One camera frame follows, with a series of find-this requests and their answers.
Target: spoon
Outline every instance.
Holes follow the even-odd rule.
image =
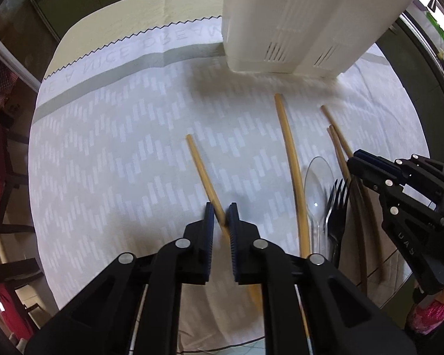
[[[334,175],[328,162],[316,156],[309,163],[304,179],[304,195],[311,224],[311,253],[329,257],[327,237],[327,203],[329,193],[334,185]]]

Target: silver screw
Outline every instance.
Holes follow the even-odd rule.
[[[133,255],[125,252],[118,257],[118,261],[120,264],[130,264],[131,262],[133,262]]]
[[[265,249],[268,247],[268,242],[265,239],[257,239],[253,241],[253,246],[258,249]]]
[[[324,263],[325,259],[321,254],[312,254],[309,256],[309,261],[313,264],[321,265]]]
[[[178,248],[187,248],[191,245],[191,241],[188,239],[181,238],[181,239],[178,239],[175,244],[176,244],[176,247],[178,247]]]

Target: fork handle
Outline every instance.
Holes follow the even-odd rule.
[[[339,269],[341,243],[342,243],[342,241],[335,243],[334,253],[332,254],[332,264],[334,264],[334,267],[337,269]]]

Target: white tablecloth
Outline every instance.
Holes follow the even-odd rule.
[[[219,17],[147,30],[43,82],[31,129],[29,187],[40,257],[59,307],[119,253],[155,253],[202,218],[207,198],[188,133],[222,205],[237,202],[241,218],[258,225],[262,237],[298,254],[276,92],[286,99],[303,173],[320,155],[340,178],[322,104],[353,149],[388,159],[429,155],[415,109],[376,45],[335,81],[233,73],[220,25]],[[383,232],[382,241],[387,280],[379,284],[367,234],[369,296],[378,305],[411,273]],[[207,286],[183,287],[179,350],[263,336],[246,287],[233,281],[230,248],[218,226],[213,248]],[[358,282],[350,224],[341,270]]]

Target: wooden stick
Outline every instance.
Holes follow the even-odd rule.
[[[202,185],[204,186],[205,193],[207,194],[207,198],[212,203],[214,207],[214,213],[215,217],[217,218],[217,221],[219,222],[219,226],[222,230],[222,233],[224,237],[227,239],[228,242],[230,242],[230,232],[229,228],[226,224],[225,219],[225,212],[222,208],[221,202],[219,201],[219,198],[217,197],[217,193],[214,190],[214,187],[212,185],[211,179],[209,175],[207,174],[207,171],[204,167],[204,162],[201,159],[201,155],[199,155],[199,151],[197,150],[197,147],[194,143],[192,135],[186,135],[186,141],[189,145],[189,149],[191,150],[191,155],[194,161],[194,164],[197,168],[197,171],[199,173],[199,177],[201,178]],[[259,284],[250,284],[249,285],[249,294],[250,297],[257,308],[258,312],[263,312],[263,301],[262,301],[262,295],[261,295],[261,287]]]
[[[284,145],[288,155],[289,170],[291,172],[292,189],[295,193],[296,219],[298,223],[299,238],[299,256],[308,257],[311,254],[311,245],[309,243],[309,224],[306,199],[304,196],[303,178],[299,168],[298,155],[296,153],[295,142],[292,139],[291,129],[289,127],[288,117],[284,110],[283,96],[275,94],[276,111],[283,132]]]
[[[353,157],[353,152],[351,148],[349,147],[346,138],[342,134],[339,126],[337,125],[337,122],[334,120],[332,115],[329,112],[329,109],[325,106],[321,106],[321,111],[325,114],[327,119],[329,120],[331,126],[334,127],[334,130],[340,140],[340,144],[342,145],[342,148],[344,148],[344,151],[347,155],[347,158]],[[361,204],[365,205],[368,224],[370,225],[370,231],[372,232],[373,237],[373,243],[374,243],[374,255],[375,255],[375,264],[378,268],[378,274],[380,276],[380,282],[385,280],[385,269],[383,266],[383,246],[382,246],[382,240],[380,238],[380,231],[378,230],[377,220],[375,218],[375,211],[373,210],[373,204],[372,199],[368,195],[367,188],[365,188],[361,183],[358,183],[359,191],[360,191],[360,198],[359,201],[361,201]]]
[[[360,262],[360,289],[362,292],[367,295],[368,288],[368,274],[367,274],[367,255],[365,248],[365,237],[363,236],[363,228],[362,228],[362,218],[360,216],[360,209],[358,206],[359,193],[358,193],[358,185],[356,181],[352,181],[350,176],[350,172],[348,171],[347,164],[344,159],[344,154],[342,153],[342,147],[340,146],[339,138],[337,137],[336,131],[334,127],[331,125],[327,132],[332,140],[332,144],[334,145],[334,149],[336,151],[337,162],[339,164],[340,170],[342,172],[342,176],[344,176],[344,180],[351,185],[350,188],[350,204],[352,206],[352,213],[354,216],[354,224],[355,224],[355,235],[357,237],[357,246],[358,246],[358,259]]]

